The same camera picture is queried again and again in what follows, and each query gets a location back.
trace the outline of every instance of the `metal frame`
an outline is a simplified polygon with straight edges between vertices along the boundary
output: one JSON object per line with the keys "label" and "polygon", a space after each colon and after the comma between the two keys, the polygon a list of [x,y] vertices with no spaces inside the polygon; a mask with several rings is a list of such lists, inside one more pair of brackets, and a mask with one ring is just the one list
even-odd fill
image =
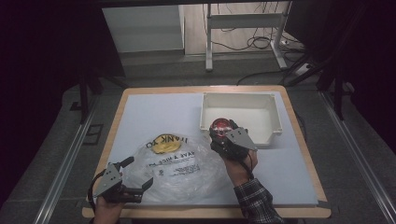
{"label": "metal frame", "polygon": [[39,223],[49,223],[52,213],[55,209],[56,203],[58,202],[61,193],[64,189],[64,185],[66,183],[67,177],[72,170],[73,164],[76,160],[77,154],[81,147],[82,141],[84,140],[85,134],[90,127],[94,112],[96,110],[96,106],[99,102],[100,96],[94,95],[91,99],[91,104],[89,106],[90,110],[87,110],[87,118],[85,119],[84,123],[79,125],[78,132],[76,133],[75,138],[67,150],[64,160],[56,174],[54,180],[52,181],[51,186],[49,187],[49,191],[44,199],[43,203],[41,204],[40,209],[37,212],[35,217],[34,224]]}
{"label": "metal frame", "polygon": [[280,69],[287,69],[285,60],[279,50],[279,42],[285,29],[286,20],[289,15],[291,2],[288,2],[282,13],[267,14],[237,14],[237,15],[211,15],[211,4],[207,4],[206,15],[206,71],[213,70],[212,29],[231,28],[257,28],[277,27],[278,32],[271,48],[276,56]]}
{"label": "metal frame", "polygon": [[366,181],[367,187],[373,193],[373,196],[375,197],[375,200],[388,223],[396,223],[396,208],[385,186],[376,177],[375,172],[371,168],[369,162],[365,159],[363,153],[361,152],[361,148],[353,138],[352,133],[349,131],[346,123],[339,119],[338,115],[334,112],[334,104],[332,103],[332,99],[329,94],[320,91],[319,96],[322,98],[327,111],[329,112],[332,121],[337,128],[337,131],[341,134],[341,137],[345,141],[346,147],[349,150],[351,157],[355,161],[356,166],[361,171],[361,175]]}

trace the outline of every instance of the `wall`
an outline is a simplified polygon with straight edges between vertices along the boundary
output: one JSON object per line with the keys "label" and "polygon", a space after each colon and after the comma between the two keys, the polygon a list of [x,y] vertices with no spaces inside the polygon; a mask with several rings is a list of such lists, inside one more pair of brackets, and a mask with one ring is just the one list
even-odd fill
{"label": "wall", "polygon": [[184,49],[182,6],[103,8],[118,52]]}

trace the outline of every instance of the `yellow label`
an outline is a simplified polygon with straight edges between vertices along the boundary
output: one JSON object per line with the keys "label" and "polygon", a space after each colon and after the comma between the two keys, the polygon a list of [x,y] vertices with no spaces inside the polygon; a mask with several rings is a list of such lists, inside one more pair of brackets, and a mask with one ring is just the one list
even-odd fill
{"label": "yellow label", "polygon": [[157,154],[176,151],[181,146],[180,140],[172,134],[161,134],[154,140],[152,150]]}

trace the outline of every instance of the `white box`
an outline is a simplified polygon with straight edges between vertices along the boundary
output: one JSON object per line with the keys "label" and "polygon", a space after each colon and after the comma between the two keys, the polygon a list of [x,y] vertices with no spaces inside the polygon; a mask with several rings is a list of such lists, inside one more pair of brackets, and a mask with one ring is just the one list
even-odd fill
{"label": "white box", "polygon": [[201,131],[208,134],[215,119],[232,119],[248,135],[258,148],[269,146],[282,126],[276,98],[265,93],[216,93],[205,92],[201,110]]}

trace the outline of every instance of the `gray floor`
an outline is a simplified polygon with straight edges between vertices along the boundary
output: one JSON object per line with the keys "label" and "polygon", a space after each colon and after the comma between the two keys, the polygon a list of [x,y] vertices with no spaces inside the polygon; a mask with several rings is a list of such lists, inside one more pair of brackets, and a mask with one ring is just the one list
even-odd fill
{"label": "gray floor", "polygon": [[[123,55],[127,74],[120,80],[131,87],[235,85],[249,74],[279,71],[272,53],[215,56],[214,71],[205,71],[204,57],[167,55]],[[240,85],[274,85],[281,73],[261,74],[246,78]],[[304,120],[306,143],[318,171],[318,176],[332,208],[326,219],[300,219],[298,223],[388,223],[377,200],[368,188],[361,171],[336,129],[327,107],[315,88],[318,77],[311,77],[295,87],[287,88],[293,108]],[[82,206],[123,89],[105,78],[91,125],[103,124],[101,137],[86,136],[68,175],[60,199],[49,223],[88,223],[81,215]],[[49,187],[78,131],[80,114],[71,111],[79,101],[78,87],[64,94],[64,104],[57,120],[26,170],[18,186],[0,212],[0,223],[32,223],[49,193]],[[371,126],[356,111],[346,96],[343,101],[345,123],[352,132],[366,160],[390,198],[396,200],[396,157]],[[191,223],[191,220],[173,223]],[[170,222],[170,220],[133,220],[133,223]],[[210,223],[230,223],[230,220],[205,220]]]}

